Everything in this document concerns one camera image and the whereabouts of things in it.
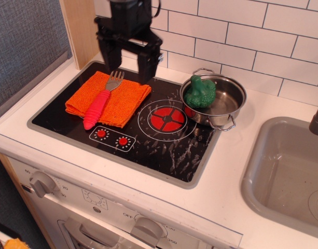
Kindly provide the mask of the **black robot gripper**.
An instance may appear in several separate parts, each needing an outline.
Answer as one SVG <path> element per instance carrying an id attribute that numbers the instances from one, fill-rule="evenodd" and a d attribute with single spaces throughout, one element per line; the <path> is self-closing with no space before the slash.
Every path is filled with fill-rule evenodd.
<path id="1" fill-rule="evenodd" d="M 111 17 L 96 17 L 98 40 L 106 70 L 112 72 L 122 64 L 123 49 L 138 54 L 139 83 L 155 77 L 162 60 L 162 40 L 150 30 L 152 19 L 160 13 L 159 6 L 152 15 L 151 1 L 110 1 Z"/>

